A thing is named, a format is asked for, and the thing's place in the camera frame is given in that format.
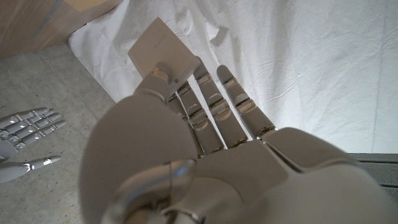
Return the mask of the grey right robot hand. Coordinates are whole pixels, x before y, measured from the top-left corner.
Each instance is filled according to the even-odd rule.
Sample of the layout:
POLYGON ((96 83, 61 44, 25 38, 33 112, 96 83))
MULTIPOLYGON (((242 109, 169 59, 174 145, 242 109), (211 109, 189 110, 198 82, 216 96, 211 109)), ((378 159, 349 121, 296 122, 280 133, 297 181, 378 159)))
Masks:
POLYGON ((1 183, 62 159, 61 156, 49 156, 24 162, 9 161, 27 145, 64 126, 67 122, 59 120, 60 117, 61 114, 53 108, 42 107, 1 118, 1 183))

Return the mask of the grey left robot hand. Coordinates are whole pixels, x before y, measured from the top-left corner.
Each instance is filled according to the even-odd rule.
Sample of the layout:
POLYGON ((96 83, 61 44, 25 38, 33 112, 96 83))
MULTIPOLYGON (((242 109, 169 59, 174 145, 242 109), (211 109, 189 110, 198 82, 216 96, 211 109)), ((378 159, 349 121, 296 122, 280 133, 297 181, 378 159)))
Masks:
POLYGON ((200 139, 157 63, 96 124, 80 171, 85 223, 396 223, 397 204, 349 154, 259 110, 200 139))

